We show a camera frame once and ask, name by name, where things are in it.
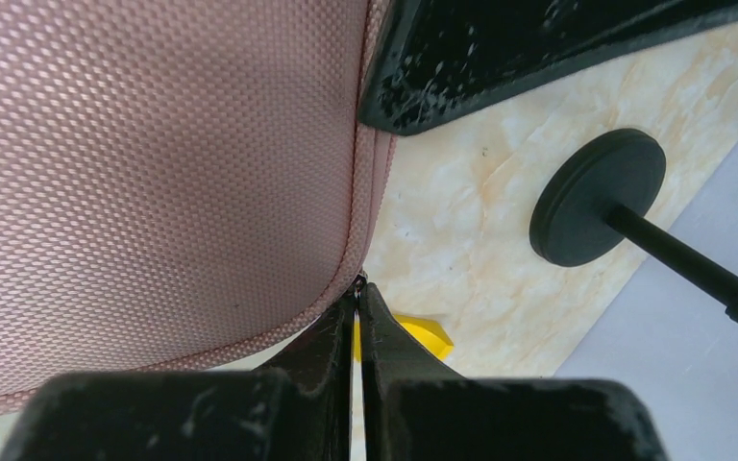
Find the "pink medicine kit case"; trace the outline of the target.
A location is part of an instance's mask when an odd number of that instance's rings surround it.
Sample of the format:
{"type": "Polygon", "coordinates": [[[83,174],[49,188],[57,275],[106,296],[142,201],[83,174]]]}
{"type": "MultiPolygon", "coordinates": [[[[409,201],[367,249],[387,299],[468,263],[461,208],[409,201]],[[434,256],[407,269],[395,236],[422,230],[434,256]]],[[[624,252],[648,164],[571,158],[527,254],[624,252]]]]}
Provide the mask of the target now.
{"type": "Polygon", "coordinates": [[[53,376],[202,370],[357,277],[394,139],[385,1],[0,1],[0,415],[53,376]]]}

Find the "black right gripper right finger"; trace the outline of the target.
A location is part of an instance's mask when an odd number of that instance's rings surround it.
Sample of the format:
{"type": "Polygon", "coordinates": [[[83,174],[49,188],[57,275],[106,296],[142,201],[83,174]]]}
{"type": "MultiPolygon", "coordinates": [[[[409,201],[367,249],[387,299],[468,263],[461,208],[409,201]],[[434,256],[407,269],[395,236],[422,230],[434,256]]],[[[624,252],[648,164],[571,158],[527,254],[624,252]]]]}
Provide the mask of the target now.
{"type": "Polygon", "coordinates": [[[362,289],[361,373],[370,460],[665,460],[647,407],[608,379],[469,378],[362,289]]]}

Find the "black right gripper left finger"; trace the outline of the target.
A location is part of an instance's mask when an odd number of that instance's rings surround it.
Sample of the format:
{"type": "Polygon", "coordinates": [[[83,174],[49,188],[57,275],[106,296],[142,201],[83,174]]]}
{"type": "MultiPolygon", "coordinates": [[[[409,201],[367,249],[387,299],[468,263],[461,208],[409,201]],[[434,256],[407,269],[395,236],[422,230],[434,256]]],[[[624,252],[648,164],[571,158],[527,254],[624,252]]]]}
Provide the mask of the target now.
{"type": "Polygon", "coordinates": [[[353,326],[346,295],[251,371],[78,373],[28,402],[3,460],[346,460],[353,326]]]}

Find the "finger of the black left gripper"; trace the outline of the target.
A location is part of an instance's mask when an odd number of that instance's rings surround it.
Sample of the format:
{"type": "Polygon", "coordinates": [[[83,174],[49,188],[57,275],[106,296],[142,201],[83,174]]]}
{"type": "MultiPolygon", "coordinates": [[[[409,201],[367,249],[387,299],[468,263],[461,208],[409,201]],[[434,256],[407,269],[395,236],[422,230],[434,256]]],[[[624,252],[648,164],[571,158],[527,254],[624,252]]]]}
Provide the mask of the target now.
{"type": "Polygon", "coordinates": [[[738,21],[738,1],[395,1],[359,121],[415,135],[580,70],[738,21]]]}

